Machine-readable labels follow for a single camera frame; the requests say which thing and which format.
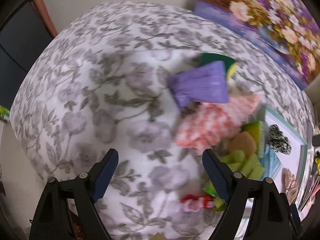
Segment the lime green cloth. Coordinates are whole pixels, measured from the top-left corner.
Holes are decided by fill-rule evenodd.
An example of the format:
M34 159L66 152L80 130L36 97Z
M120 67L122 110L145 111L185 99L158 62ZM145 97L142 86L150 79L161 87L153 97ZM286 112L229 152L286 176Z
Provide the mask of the lime green cloth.
M246 157L242 150L235 150L232 153L226 151L225 155L221 155L220 152L212 149L206 150L206 152L208 151L215 155L221 163L226 164L232 173L240 172L247 179L251 180L261 181L263 179L265 168L261 165L256 154ZM222 212L225 210L227 204L216 189L217 187L212 184L209 174L207 173L207 179L203 185L203 190L212 197L213 210Z

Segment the pink floral scrunchie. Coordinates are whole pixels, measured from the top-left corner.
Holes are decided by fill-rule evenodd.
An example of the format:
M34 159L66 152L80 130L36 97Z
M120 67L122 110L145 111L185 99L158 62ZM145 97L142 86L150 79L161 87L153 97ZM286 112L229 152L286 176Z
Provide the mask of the pink floral scrunchie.
M287 168L283 169L283 188L287 200L291 205L298 194L299 182L295 175Z

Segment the black white leopard scrunchie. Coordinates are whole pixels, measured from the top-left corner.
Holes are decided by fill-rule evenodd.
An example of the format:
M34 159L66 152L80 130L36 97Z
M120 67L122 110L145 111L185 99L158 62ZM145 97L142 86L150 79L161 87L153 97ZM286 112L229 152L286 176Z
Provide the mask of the black white leopard scrunchie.
M269 127L269 147L274 152L282 153L285 155L291 154L291 144L288 137L283 135L283 132L279 129L278 125L274 124Z

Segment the pink white chevron cloth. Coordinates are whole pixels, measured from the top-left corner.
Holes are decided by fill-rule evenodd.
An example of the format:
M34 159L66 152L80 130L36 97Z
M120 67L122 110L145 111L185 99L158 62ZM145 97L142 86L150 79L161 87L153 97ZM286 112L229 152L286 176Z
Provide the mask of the pink white chevron cloth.
M247 94L230 97L228 103L202 102L195 113L184 117L178 126L175 143L192 148L196 154L234 137L258 107L260 96Z

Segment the purple wipes packet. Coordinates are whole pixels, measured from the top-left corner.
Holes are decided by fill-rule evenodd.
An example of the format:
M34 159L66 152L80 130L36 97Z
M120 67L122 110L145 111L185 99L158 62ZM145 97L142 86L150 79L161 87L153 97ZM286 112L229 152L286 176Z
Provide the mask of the purple wipes packet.
M222 61L174 74L167 78L167 86L180 109L192 102L229 102L226 69Z

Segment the light blue cloth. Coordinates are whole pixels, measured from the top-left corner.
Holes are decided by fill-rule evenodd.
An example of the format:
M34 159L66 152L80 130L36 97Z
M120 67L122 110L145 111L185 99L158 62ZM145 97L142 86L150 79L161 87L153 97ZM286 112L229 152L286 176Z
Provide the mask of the light blue cloth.
M263 180L265 177L274 179L283 168L283 165L278 156L276 155L274 150L270 148L269 145L265 146L264 156L262 158L259 158L259 161L264 168L260 180Z

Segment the red white scrunchie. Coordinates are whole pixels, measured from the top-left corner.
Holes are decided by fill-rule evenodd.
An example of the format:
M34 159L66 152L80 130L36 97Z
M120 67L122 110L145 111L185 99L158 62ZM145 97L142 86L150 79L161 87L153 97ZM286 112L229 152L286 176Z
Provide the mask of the red white scrunchie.
M195 196L188 194L180 200L180 203L185 212L197 213L200 210L212 209L215 207L214 197L211 195Z

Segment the green tissue pack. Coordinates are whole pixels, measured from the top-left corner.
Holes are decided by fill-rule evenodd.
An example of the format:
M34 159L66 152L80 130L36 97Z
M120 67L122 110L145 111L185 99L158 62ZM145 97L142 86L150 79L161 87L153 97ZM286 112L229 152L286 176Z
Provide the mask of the green tissue pack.
M265 150L265 131L264 131L264 122L257 120L250 122L241 127L242 131L248 132L254 139L257 145L256 154L259 158L264 156Z

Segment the teal white cardboard box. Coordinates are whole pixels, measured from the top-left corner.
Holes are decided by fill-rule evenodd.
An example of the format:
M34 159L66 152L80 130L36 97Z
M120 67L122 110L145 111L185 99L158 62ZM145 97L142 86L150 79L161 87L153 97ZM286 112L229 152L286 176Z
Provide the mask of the teal white cardboard box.
M293 201L296 207L299 207L302 202L302 195L305 189L305 175L306 175L306 161L308 144L303 137L275 110L271 107L264 105L259 108L256 119L254 121L261 120L264 122L265 131L265 146L269 145L269 127L271 125L278 125L279 129L283 132L283 135L288 137L291 144L291 154L285 155L282 153L276 153L279 160L281 161L283 168L273 179L279 192L284 192L283 188L283 169L287 168L295 175L299 182L298 194Z

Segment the floral grey white blanket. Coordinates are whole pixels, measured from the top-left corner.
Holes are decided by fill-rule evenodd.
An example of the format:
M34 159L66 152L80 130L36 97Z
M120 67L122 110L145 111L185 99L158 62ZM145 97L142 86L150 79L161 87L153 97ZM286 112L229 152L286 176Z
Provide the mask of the floral grey white blanket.
M174 142L181 113L166 80L202 52L237 61L234 92L252 92L302 137L312 104L272 58L218 23L153 3L90 9L48 45L10 111L17 139L42 179L72 179L110 148L119 164L95 207L113 239L207 239L220 215L179 200L206 181L201 157Z

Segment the flower bouquet painting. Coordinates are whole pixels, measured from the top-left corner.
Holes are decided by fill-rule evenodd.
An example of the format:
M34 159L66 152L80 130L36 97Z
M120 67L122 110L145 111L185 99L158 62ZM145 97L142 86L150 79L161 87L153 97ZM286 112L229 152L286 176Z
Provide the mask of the flower bouquet painting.
M301 90L319 74L319 26L301 0L197 0L194 14L261 49Z

